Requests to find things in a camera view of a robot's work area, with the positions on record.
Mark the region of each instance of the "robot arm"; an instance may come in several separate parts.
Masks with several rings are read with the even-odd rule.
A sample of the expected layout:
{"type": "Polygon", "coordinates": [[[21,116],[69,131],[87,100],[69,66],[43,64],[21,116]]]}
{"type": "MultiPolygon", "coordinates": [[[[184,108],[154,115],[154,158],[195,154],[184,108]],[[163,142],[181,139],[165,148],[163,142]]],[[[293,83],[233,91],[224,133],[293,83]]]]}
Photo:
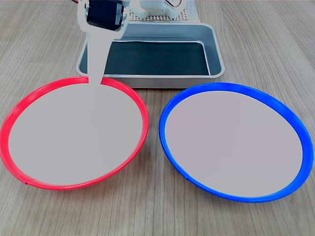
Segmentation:
{"type": "Polygon", "coordinates": [[[176,18],[187,0],[79,0],[78,23],[87,34],[89,84],[99,85],[114,40],[121,39],[130,20],[130,10],[140,18],[167,15],[176,18]]]}

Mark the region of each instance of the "gray tray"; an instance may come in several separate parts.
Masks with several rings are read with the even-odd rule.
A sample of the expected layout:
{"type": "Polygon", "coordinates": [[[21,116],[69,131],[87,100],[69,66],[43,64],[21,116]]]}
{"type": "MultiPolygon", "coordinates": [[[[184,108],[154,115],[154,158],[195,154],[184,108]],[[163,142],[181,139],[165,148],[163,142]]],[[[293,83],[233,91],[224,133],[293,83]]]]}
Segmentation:
{"type": "MultiPolygon", "coordinates": [[[[87,42],[77,72],[87,75],[87,42]]],[[[132,88],[186,89],[214,82],[225,69],[214,29],[201,23],[130,22],[113,41],[104,76],[132,88]]]]}

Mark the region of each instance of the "black servo motor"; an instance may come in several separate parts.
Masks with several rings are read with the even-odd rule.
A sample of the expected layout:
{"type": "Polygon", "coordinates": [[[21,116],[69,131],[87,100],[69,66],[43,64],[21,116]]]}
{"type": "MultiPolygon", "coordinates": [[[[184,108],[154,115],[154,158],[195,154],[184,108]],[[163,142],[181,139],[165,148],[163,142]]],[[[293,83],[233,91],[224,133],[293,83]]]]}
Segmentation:
{"type": "Polygon", "coordinates": [[[108,30],[117,30],[123,21],[124,6],[118,0],[89,0],[88,24],[108,30]]]}

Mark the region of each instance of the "white bracket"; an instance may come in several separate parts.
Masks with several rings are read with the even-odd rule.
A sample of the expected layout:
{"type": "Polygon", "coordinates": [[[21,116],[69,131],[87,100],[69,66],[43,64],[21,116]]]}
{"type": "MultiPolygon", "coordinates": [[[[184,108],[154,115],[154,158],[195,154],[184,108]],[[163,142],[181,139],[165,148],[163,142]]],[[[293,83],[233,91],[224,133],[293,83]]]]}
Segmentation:
{"type": "Polygon", "coordinates": [[[140,19],[148,16],[168,16],[171,19],[177,18],[186,8],[187,0],[180,0],[173,4],[174,0],[131,0],[130,10],[140,19]]]}

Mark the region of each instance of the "plate surface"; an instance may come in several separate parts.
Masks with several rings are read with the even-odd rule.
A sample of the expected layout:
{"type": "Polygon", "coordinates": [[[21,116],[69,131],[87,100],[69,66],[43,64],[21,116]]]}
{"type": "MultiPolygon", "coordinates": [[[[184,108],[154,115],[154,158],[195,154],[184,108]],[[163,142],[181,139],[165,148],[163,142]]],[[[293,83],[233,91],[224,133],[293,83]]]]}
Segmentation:
{"type": "Polygon", "coordinates": [[[212,83],[175,96],[160,119],[166,155],[188,180],[215,195],[264,202],[295,191],[314,161],[299,118],[246,86],[212,83]]]}
{"type": "Polygon", "coordinates": [[[24,183],[73,189],[121,170],[140,151],[149,127],[144,102],[128,86],[88,77],[48,84],[23,99],[0,133],[6,167],[24,183]]]}

